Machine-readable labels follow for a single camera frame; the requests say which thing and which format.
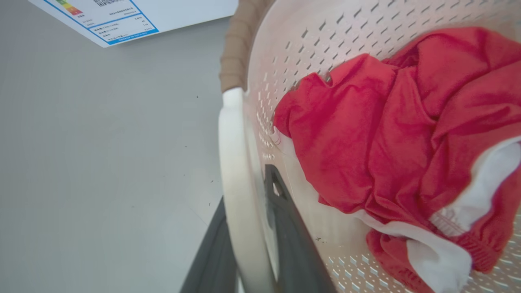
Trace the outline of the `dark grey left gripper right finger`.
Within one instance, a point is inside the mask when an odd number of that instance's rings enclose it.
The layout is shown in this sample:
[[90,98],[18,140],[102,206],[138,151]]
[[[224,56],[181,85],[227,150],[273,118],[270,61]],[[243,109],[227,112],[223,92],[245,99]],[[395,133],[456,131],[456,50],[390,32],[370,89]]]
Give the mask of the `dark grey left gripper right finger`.
[[277,289],[281,293],[335,293],[331,277],[275,165],[265,165],[267,219],[275,230]]

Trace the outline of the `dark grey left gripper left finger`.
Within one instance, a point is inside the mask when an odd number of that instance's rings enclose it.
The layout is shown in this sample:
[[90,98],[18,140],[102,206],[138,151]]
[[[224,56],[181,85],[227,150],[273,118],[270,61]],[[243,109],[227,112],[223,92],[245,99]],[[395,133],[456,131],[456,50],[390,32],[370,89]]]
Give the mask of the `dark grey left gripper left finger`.
[[237,264],[234,257],[223,199],[181,287],[181,293],[236,293]]

